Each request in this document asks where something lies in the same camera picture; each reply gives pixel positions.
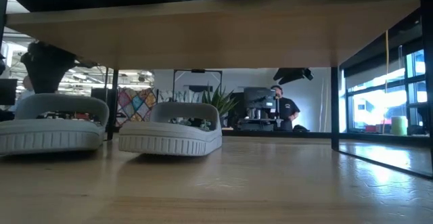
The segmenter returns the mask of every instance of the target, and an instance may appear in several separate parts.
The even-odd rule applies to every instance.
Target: wooden tabletop
[[[433,183],[328,140],[225,137],[207,157],[0,158],[1,223],[431,223]]]
[[[207,0],[10,14],[6,26],[117,69],[337,66],[419,0]]]

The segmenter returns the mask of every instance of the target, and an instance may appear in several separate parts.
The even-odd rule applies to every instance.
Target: shelf
[[[419,0],[208,0],[10,14],[8,28],[117,69],[336,66]]]

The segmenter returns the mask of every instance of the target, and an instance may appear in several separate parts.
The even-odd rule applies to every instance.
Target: green plant
[[[235,99],[230,98],[233,91],[230,92],[228,95],[224,96],[225,88],[224,91],[221,93],[219,85],[216,88],[213,96],[210,96],[209,88],[210,87],[208,86],[208,89],[206,91],[203,91],[202,103],[214,106],[218,110],[220,116],[225,115],[236,106],[237,102],[235,101]]]

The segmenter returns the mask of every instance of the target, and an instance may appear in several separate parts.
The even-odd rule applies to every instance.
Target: black shirt
[[[281,119],[284,119],[283,122],[281,122],[280,128],[275,125],[274,131],[289,131],[291,132],[293,130],[292,121],[289,119],[289,116],[295,114],[295,112],[300,112],[298,106],[288,98],[281,98],[279,99],[279,117]],[[269,113],[270,118],[275,117],[275,113]]]

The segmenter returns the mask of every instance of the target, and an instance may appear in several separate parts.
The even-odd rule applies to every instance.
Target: computer monitor
[[[275,109],[275,90],[262,87],[244,89],[245,108]]]
[[[18,79],[0,79],[0,105],[15,105]]]

